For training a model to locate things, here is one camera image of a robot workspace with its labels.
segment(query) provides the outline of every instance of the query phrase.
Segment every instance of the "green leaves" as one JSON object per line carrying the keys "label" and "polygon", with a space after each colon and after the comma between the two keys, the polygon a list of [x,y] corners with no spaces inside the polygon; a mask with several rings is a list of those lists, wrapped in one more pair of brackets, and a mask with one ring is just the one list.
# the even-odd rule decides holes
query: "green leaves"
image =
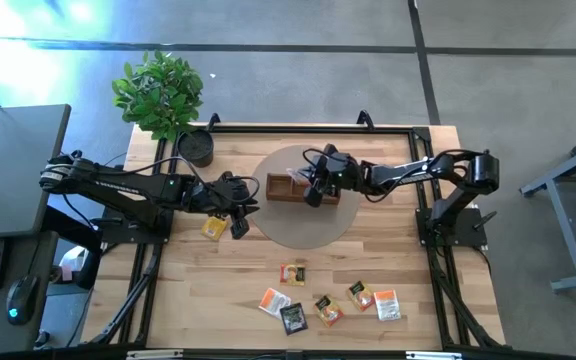
{"label": "green leaves", "polygon": [[189,123],[199,118],[199,99],[203,83],[187,61],[171,53],[155,51],[149,60],[142,56],[143,65],[124,64],[126,78],[112,82],[113,104],[123,109],[122,119],[135,122],[143,131],[152,131],[152,139],[174,141],[179,133],[195,128]]}

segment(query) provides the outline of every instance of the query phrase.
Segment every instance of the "gray floor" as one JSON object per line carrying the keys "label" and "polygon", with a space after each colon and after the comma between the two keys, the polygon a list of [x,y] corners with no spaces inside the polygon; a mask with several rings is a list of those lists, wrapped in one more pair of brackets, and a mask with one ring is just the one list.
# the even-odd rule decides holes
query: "gray floor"
{"label": "gray floor", "polygon": [[[576,0],[418,0],[434,47],[576,48]],[[404,0],[0,1],[0,36],[148,43],[412,46]],[[224,121],[428,124],[413,54],[179,53],[206,84],[200,117]],[[0,103],[73,105],[64,151],[98,161],[125,151],[130,126],[111,106],[110,80],[130,51],[46,51],[0,44]],[[493,282],[507,342],[576,355],[576,290],[549,281],[574,274],[545,194],[517,189],[576,145],[576,57],[430,56],[441,123],[462,146],[489,148],[501,189],[478,200],[499,215],[487,226]],[[101,207],[73,202],[89,216]],[[63,208],[58,201],[56,206]],[[60,246],[63,253],[67,244]],[[55,295],[44,327],[63,346],[84,295]]]}

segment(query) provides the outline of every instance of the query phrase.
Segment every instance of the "wooden tabletop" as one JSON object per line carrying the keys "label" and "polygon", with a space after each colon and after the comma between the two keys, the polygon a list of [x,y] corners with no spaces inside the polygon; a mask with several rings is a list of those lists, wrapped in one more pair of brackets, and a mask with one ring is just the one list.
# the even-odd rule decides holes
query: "wooden tabletop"
{"label": "wooden tabletop", "polygon": [[[459,148],[452,126],[430,127],[435,153]],[[199,169],[206,180],[223,171],[250,175],[271,152],[289,145],[340,151],[373,163],[410,162],[408,139],[375,134],[213,134],[213,163]],[[153,162],[156,142],[135,127],[126,170]],[[170,145],[166,149],[170,154]],[[162,172],[168,171],[167,165]],[[187,173],[184,164],[177,172]],[[442,182],[444,196],[452,184]],[[282,247],[251,222],[240,240],[224,232],[216,242],[200,235],[205,215],[175,213],[170,242],[164,247],[154,301],[148,347],[414,350],[440,348],[428,261],[420,247],[414,220],[418,206],[414,186],[402,186],[386,200],[362,198],[353,225],[330,245],[313,250]],[[104,256],[82,340],[98,334],[119,309],[128,289],[134,245],[120,245]],[[468,248],[455,248],[457,272],[465,303],[489,334],[504,342],[490,275],[483,258]],[[280,286],[282,263],[303,263],[306,285]],[[345,294],[357,280],[373,290],[395,289],[402,319],[382,322],[374,306],[361,313]],[[267,288],[301,302],[309,329],[286,336],[280,320],[257,308]],[[316,317],[313,305],[329,294],[346,316],[331,328]],[[451,334],[457,339],[454,310],[446,299]],[[136,314],[141,314],[140,304]],[[140,316],[135,316],[133,333]]]}

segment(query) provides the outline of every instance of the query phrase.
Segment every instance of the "computer mouse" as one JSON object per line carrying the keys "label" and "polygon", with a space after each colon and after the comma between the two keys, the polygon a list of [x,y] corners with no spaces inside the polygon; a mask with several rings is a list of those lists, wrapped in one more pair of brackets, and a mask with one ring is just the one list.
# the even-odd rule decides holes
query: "computer mouse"
{"label": "computer mouse", "polygon": [[6,299],[8,322],[13,325],[23,325],[30,321],[35,312],[39,277],[25,275],[12,283]]}

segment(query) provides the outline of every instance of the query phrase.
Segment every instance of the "round gray mat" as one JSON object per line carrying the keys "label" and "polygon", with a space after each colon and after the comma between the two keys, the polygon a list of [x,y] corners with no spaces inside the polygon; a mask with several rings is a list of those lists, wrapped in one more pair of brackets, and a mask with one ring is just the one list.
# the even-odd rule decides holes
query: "round gray mat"
{"label": "round gray mat", "polygon": [[302,152],[308,146],[289,146],[268,155],[255,169],[259,179],[260,210],[250,218],[274,242],[293,249],[314,249],[328,245],[352,225],[359,208],[359,193],[342,190],[337,206],[321,204],[313,208],[304,203],[266,200],[268,173],[286,174],[286,168],[299,169],[307,165]]}

